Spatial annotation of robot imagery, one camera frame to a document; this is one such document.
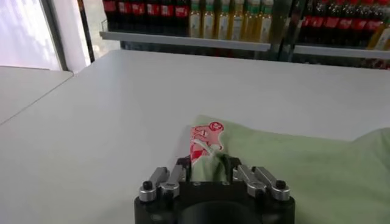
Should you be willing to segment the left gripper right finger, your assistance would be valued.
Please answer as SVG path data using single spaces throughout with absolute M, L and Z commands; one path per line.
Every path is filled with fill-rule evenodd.
M 273 176 L 265 167 L 248 167 L 241 163 L 239 158 L 226 156 L 224 158 L 227 179 L 229 181 L 243 181 L 247 193 L 258 198 L 267 195 L 276 201 L 288 201 L 291 191 L 284 180 Z

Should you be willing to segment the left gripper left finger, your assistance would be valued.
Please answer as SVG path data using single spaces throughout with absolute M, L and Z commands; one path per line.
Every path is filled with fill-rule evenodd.
M 176 198 L 180 194 L 180 183 L 189 181 L 190 176 L 190 157 L 179 158 L 171 171 L 167 167 L 156 168 L 139 188 L 138 198 L 145 203 L 153 202 L 161 195 Z

